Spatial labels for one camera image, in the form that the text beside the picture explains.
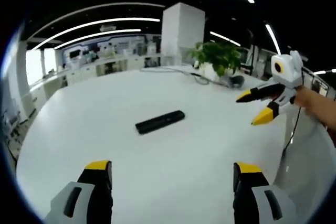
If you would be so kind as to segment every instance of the white cabinet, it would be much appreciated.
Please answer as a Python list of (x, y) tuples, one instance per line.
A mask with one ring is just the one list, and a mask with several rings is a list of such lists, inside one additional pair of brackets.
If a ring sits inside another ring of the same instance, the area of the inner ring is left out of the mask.
[(144, 67), (144, 57), (137, 57), (127, 60), (127, 70), (141, 69)]
[(89, 80), (95, 77), (97, 77), (96, 66), (83, 67), (80, 69), (81, 81)]
[(80, 82), (80, 70), (69, 70), (67, 73), (67, 81), (69, 86)]
[(34, 106), (38, 111), (41, 110), (41, 108), (44, 106), (44, 104), (47, 102), (46, 92), (44, 90), (44, 86), (41, 85), (38, 88), (35, 88), (31, 91), (31, 98), (33, 99)]
[(63, 77), (55, 78), (54, 80), (50, 80), (44, 84), (47, 100), (49, 100), (50, 97), (52, 97), (53, 94), (62, 87), (62, 79)]
[(82, 67), (81, 69), (78, 70), (69, 70), (69, 72), (67, 73), (68, 86), (95, 77), (97, 77), (96, 66)]

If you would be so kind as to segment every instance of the wall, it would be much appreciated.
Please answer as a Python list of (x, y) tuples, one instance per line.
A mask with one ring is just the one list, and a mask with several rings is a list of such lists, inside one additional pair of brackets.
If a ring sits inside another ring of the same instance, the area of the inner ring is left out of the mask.
[(20, 121), (28, 119), (35, 109), (26, 74), (27, 42), (20, 41), (17, 54), (11, 57), (8, 67), (8, 85), (10, 98), (14, 99), (13, 108), (20, 111)]
[(3, 62), (1, 64), (1, 95), (2, 95), (2, 104), (1, 104), (1, 115), (5, 110), (7, 110), (7, 113), (9, 116), (14, 115), (15, 110), (12, 104), (12, 95), (11, 95), (11, 89), (9, 87), (9, 69), (11, 66), (11, 62), (13, 61), (13, 58), (16, 56), (18, 51), (18, 41), (19, 41), (19, 34), (18, 31), (10, 40), (6, 52), (4, 55)]
[(123, 49), (132, 48), (134, 49), (138, 43), (144, 43), (144, 36), (146, 36), (148, 43), (151, 43), (151, 40), (154, 36), (161, 36), (158, 34), (127, 34), (127, 35), (116, 35), (116, 36), (105, 36), (96, 39), (90, 39), (86, 41), (82, 41), (76, 44), (71, 45), (70, 47), (66, 47), (62, 52), (62, 64), (68, 63), (70, 61), (69, 53), (72, 51), (80, 50), (83, 52), (88, 49), (89, 45), (97, 44), (102, 49), (108, 45), (108, 43), (112, 43), (112, 45), (116, 46), (116, 51), (118, 54), (122, 54)]

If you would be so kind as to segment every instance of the potted plant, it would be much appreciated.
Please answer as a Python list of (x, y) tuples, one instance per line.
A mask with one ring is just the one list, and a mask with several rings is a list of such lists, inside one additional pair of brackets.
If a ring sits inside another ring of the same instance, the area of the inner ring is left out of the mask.
[(234, 75), (240, 66), (241, 53), (237, 46), (229, 42), (198, 42), (190, 54), (197, 60), (195, 67), (199, 67), (203, 76), (213, 81)]

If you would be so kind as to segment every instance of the office desk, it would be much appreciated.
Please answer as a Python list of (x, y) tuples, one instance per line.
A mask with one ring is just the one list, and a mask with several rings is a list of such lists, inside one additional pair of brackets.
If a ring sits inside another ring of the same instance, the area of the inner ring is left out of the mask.
[(68, 86), (76, 84), (77, 82), (86, 81), (88, 79), (96, 78), (105, 74), (105, 64), (116, 63), (118, 64), (117, 71), (126, 71), (141, 69), (144, 67), (145, 59), (147, 58), (164, 58), (160, 54), (153, 55), (115, 55), (114, 57), (100, 58), (95, 62), (87, 63), (82, 65), (78, 69), (65, 69), (61, 72), (54, 73), (54, 75), (49, 76), (46, 79), (40, 80), (34, 83), (30, 87), (30, 94), (32, 96), (34, 106), (39, 112), (44, 104), (49, 100), (49, 98), (60, 89), (65, 83)]
[[(260, 83), (245, 77), (243, 89)], [(88, 163), (109, 159), (113, 223), (233, 223), (233, 163), (258, 165), (272, 183), (286, 127), (285, 116), (251, 126), (267, 101), (237, 104), (240, 93), (178, 72), (138, 70), (58, 90), (26, 136), (19, 186), (44, 218)], [(185, 119), (137, 133), (136, 123), (175, 110)]]

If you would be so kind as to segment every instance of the cable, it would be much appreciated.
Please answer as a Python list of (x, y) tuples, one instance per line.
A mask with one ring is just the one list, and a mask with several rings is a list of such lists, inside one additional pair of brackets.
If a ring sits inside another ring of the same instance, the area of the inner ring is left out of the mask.
[[(301, 76), (302, 76), (302, 85), (304, 85), (304, 77), (303, 77), (303, 69), (301, 69)], [(296, 127), (298, 126), (298, 121), (299, 121), (299, 117), (300, 117), (300, 112), (301, 112), (301, 107), (299, 108), (299, 112), (298, 112), (298, 116), (296, 117), (296, 122), (295, 122), (295, 125), (294, 125), (294, 129), (293, 129), (293, 134), (292, 136), (290, 137), (286, 147), (283, 149), (282, 151), (282, 156), (283, 157), (285, 155), (285, 152), (288, 148), (288, 145), (290, 144), (290, 141), (293, 139), (294, 137), (294, 134), (295, 134), (295, 130), (296, 130)]]
[(174, 72), (179, 72), (179, 73), (182, 73), (186, 76), (193, 76), (195, 81), (200, 84), (200, 85), (208, 85), (209, 83), (213, 83), (213, 84), (216, 84), (216, 85), (219, 85), (219, 86), (224, 86), (224, 87), (229, 87), (227, 85), (224, 85), (223, 83), (220, 83), (220, 82), (216, 82), (216, 81), (213, 81), (211, 79), (208, 79), (204, 76), (201, 76), (200, 74), (198, 73), (192, 73), (192, 72), (187, 72), (187, 71), (183, 71), (183, 70), (179, 70), (179, 69), (174, 69), (174, 68), (169, 68), (169, 67), (157, 67), (159, 69), (167, 69), (169, 71), (156, 71), (156, 70), (144, 70), (143, 68), (140, 69), (140, 72), (152, 72), (152, 73), (174, 73)]

